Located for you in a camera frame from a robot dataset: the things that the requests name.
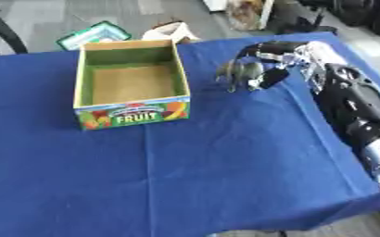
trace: cardboard box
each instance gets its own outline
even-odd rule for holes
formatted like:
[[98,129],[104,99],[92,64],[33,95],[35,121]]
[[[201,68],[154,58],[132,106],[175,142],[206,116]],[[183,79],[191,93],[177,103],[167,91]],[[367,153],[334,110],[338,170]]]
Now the cardboard box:
[[86,130],[188,119],[190,91],[176,45],[171,40],[86,44],[73,108]]

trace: white bag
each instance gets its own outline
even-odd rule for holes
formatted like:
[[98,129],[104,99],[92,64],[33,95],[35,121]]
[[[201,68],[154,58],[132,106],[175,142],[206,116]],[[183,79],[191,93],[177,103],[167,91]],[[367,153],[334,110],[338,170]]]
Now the white bag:
[[143,40],[169,40],[175,44],[182,40],[189,39],[191,41],[199,40],[188,28],[185,22],[176,21],[163,26],[156,27],[144,33]]

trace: gray floor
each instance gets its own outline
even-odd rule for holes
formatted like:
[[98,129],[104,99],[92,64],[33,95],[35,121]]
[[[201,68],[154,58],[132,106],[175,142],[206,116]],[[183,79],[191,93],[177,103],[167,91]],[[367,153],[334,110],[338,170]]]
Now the gray floor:
[[[291,20],[296,14],[312,14],[296,2],[280,0],[274,22]],[[100,20],[117,23],[139,39],[155,24],[176,17],[186,21],[203,40],[269,34],[268,31],[241,32],[230,29],[223,14],[211,15],[202,0],[0,0],[3,17],[28,45],[30,52],[60,50],[55,41],[70,32]],[[349,28],[327,16],[324,24],[340,29],[339,37],[380,73],[380,37],[365,29]],[[0,40],[0,50],[9,48]],[[221,237],[276,236],[258,231],[229,231]],[[293,231],[292,237],[380,237],[380,215],[373,214],[338,221],[315,231]]]

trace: table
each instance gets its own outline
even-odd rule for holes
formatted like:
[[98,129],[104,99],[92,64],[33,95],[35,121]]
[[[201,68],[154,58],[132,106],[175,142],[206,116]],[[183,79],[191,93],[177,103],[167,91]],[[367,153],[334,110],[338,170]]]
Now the table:
[[80,131],[78,52],[0,56],[0,236],[204,236],[307,230],[380,210],[380,190],[312,102],[297,71],[229,94],[214,71],[245,45],[329,33],[179,45],[190,119]]

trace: open box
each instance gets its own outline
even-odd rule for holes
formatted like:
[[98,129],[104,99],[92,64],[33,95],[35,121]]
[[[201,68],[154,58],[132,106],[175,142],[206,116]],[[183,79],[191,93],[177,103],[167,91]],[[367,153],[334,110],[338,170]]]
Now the open box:
[[171,40],[81,49],[73,107],[86,130],[189,117],[190,91]]

